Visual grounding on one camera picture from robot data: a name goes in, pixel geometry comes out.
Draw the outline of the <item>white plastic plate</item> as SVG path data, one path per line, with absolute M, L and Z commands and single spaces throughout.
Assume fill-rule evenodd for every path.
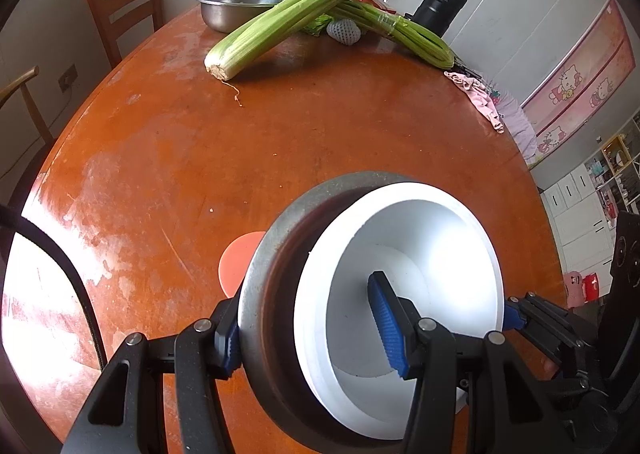
M 502 330 L 498 258 L 471 211 L 423 183 L 376 188 L 321 232 L 300 274 L 296 356 L 320 404 L 347 429 L 399 440 L 414 383 L 388 362 L 369 306 L 369 276 L 382 271 L 398 296 L 450 332 Z

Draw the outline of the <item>steel pan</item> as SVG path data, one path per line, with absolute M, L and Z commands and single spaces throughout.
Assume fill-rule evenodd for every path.
M 242 361 L 257 401 L 289 437 L 320 453 L 395 453 L 397 441 L 370 439 L 341 425 L 305 382 L 294 347 L 293 312 L 308 252 L 326 227 L 363 195 L 405 182 L 402 174 L 358 171 L 293 200 L 260 241 L 240 290 Z

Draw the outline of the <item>pink bear-face plastic plate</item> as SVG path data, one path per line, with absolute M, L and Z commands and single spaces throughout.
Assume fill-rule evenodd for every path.
M 227 246 L 218 262 L 218 280 L 224 294 L 231 298 L 238 291 L 265 231 L 240 235 Z

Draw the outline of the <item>pink small stool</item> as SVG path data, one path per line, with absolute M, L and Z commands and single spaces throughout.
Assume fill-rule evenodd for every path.
M 577 271 L 563 274 L 563 286 L 565 289 L 566 306 L 569 309 L 582 307 L 586 302 L 584 279 Z

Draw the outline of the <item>white shelf cabinet unit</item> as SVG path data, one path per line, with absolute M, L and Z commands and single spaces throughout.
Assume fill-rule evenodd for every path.
M 578 167 L 540 193 L 565 274 L 579 273 L 586 295 L 601 297 L 610 273 L 616 223 L 639 212 L 639 115 L 633 114 Z

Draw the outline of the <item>lilac child's garment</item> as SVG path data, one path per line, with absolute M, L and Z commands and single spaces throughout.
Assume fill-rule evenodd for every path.
M 536 133 L 520 103 L 506 90 L 494 90 L 491 97 L 526 164 L 532 166 L 537 155 Z

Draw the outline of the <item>pink Hello Kitty cabinet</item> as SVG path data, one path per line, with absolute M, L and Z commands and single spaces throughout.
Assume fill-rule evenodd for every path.
M 523 105 L 535 133 L 533 162 L 546 158 L 585 125 L 635 67 L 622 11 L 615 0 L 608 0 L 574 48 Z

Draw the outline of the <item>pink patterned cloth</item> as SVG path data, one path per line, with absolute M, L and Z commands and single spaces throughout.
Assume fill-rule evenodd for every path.
M 466 95 L 475 109 L 492 125 L 495 132 L 503 133 L 503 122 L 482 82 L 462 73 L 445 72 L 444 75 Z

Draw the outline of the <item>bundled green celery stalks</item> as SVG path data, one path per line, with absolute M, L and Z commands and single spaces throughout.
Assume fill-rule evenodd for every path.
M 388 13 L 358 0 L 344 0 L 329 10 L 329 14 L 334 18 L 352 20 L 359 27 L 400 44 L 439 70 L 454 68 L 456 56 L 442 38 L 398 14 Z

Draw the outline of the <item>large celery bunch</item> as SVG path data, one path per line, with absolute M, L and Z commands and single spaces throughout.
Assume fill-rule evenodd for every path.
M 282 0 L 218 41 L 204 58 L 205 69 L 230 81 L 256 58 L 344 0 Z

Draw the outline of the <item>steel mixing bowl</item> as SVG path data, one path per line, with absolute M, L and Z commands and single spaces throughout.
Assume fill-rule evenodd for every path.
M 196 0 L 207 27 L 228 34 L 283 0 Z

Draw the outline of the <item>wall power socket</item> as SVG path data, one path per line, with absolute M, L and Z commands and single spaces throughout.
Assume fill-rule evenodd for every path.
M 72 64 L 61 76 L 58 77 L 58 88 L 64 93 L 73 87 L 75 80 L 78 77 L 77 68 L 75 64 Z

